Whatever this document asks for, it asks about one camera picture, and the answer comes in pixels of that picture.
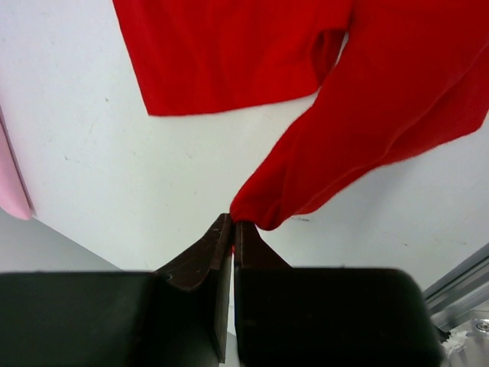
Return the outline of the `pink t-shirt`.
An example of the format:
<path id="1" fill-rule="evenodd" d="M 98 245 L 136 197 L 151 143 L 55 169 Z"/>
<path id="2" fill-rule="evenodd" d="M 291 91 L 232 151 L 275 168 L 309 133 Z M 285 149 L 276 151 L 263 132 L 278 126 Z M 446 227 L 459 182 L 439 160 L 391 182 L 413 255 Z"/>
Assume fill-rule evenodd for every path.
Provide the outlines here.
<path id="1" fill-rule="evenodd" d="M 15 153 L 8 137 L 3 112 L 1 112 L 1 208 L 9 215 L 21 219 L 32 218 L 32 208 L 24 188 Z"/>

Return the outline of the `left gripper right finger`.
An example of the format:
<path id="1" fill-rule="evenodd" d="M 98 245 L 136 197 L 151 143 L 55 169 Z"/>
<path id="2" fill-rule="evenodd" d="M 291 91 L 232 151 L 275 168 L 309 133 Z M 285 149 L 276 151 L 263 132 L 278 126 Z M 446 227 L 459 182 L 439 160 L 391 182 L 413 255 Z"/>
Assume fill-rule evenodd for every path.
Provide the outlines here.
<path id="1" fill-rule="evenodd" d="M 253 223 L 235 228 L 243 366 L 440 366 L 421 290 L 392 268 L 294 268 Z"/>

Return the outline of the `red t-shirt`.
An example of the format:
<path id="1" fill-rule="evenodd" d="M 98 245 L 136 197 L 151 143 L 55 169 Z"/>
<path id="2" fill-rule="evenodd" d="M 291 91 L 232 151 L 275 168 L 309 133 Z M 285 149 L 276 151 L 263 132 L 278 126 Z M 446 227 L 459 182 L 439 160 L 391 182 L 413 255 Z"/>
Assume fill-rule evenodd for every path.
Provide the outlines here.
<path id="1" fill-rule="evenodd" d="M 315 95 L 230 206 L 264 230 L 378 167 L 478 130 L 486 1 L 116 1 L 147 112 L 225 112 Z"/>

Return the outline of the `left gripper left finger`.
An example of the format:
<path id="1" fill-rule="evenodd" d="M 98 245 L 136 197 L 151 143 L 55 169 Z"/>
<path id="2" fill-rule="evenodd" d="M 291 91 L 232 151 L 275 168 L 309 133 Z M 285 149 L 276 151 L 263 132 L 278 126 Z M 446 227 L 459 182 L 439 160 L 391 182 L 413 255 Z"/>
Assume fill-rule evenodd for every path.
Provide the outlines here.
<path id="1" fill-rule="evenodd" d="M 156 271 L 2 274 L 1 364 L 222 364 L 232 230 L 220 215 Z"/>

